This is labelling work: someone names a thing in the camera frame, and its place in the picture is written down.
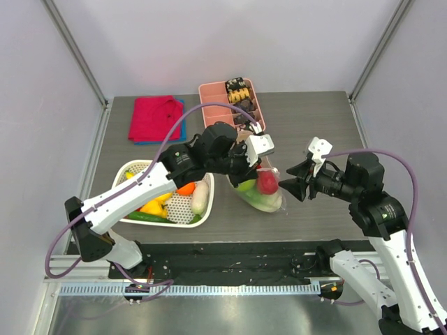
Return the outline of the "green toy apple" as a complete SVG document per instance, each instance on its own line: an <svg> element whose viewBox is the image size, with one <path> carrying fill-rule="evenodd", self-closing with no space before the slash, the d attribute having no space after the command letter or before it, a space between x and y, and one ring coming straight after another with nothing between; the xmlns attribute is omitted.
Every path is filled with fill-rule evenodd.
<svg viewBox="0 0 447 335"><path fill-rule="evenodd" d="M255 185L256 185L256 180L250 179L250 180L243 181L242 183L240 183L235 188L235 190L244 193L244 192L250 191Z"/></svg>

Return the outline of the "red toy apple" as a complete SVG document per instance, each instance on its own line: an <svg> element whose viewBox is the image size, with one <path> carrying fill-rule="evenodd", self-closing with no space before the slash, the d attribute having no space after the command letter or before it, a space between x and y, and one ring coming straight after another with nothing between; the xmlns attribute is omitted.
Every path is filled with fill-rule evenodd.
<svg viewBox="0 0 447 335"><path fill-rule="evenodd" d="M275 173L271 170L258 170L256 182L258 192L263 195L272 195L278 191L278 183Z"/></svg>

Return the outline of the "green toy lettuce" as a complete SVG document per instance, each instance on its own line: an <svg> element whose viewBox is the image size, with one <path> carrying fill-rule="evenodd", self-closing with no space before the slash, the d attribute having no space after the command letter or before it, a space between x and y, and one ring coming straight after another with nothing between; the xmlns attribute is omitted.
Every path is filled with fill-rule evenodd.
<svg viewBox="0 0 447 335"><path fill-rule="evenodd" d="M279 191L272 195L263 195L253 188L240 195L245 202L259 211L272 213L279 210L282 206L282 195Z"/></svg>

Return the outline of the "clear zip top bag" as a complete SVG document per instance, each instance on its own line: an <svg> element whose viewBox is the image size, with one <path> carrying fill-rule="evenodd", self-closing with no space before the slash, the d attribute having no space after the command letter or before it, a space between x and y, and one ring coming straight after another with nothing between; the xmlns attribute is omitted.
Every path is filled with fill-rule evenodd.
<svg viewBox="0 0 447 335"><path fill-rule="evenodd" d="M285 200L279 187L280 173L271 164L268 157L263 157L256 167L256 177L240 182L237 186L227 176L228 183L237 195L253 208L266 213L274 213L284 208Z"/></svg>

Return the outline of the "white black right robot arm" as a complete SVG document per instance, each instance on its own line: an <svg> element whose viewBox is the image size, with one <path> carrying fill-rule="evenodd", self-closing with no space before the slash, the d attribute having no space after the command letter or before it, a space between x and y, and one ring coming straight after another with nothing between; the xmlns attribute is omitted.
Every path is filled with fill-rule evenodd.
<svg viewBox="0 0 447 335"><path fill-rule="evenodd" d="M362 230L382 261L391 287L362 267L340 240L320 247L316 269L325 276L341 276L374 312L382 334L445 334L446 309L434 294L412 242L412 228L418 206L418 184L414 171L399 156L379 149L344 151L346 168L333 163L331 154L319 165L312 154L287 169L290 179L279 186L299 201L318 193L349 204L353 222ZM398 199L383 189L385 168L379 156L394 158L411 178L413 203L405 212Z"/></svg>

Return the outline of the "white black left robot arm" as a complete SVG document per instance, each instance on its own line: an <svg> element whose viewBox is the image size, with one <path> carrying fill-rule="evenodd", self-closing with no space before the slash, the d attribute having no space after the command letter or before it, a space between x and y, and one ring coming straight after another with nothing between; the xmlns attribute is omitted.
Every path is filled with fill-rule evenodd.
<svg viewBox="0 0 447 335"><path fill-rule="evenodd" d="M207 127L184 144L175 144L154 158L146 170L93 199L71 197L64 206L83 262L105 259L119 264L133 278L142 278L149 262L135 241L111 231L120 219L149 201L191 183L207 173L226 174L233 185L256 177L262 139L237 141L237 131L224 122Z"/></svg>

